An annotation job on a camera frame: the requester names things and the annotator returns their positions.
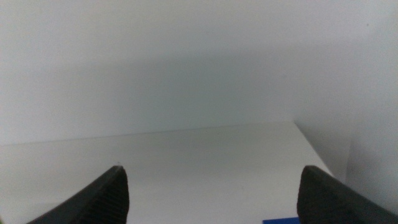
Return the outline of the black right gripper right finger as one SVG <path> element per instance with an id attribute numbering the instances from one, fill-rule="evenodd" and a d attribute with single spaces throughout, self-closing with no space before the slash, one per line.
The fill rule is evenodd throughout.
<path id="1" fill-rule="evenodd" d="M 305 166 L 297 200 L 301 223 L 397 223 L 397 215 L 358 194 L 317 166 Z"/>

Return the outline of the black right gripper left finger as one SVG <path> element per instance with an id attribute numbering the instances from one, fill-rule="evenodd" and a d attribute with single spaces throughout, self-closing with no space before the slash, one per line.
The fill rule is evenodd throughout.
<path id="1" fill-rule="evenodd" d="M 84 189 L 29 224 L 124 224 L 128 212 L 127 174 L 123 166 L 113 166 Z"/>

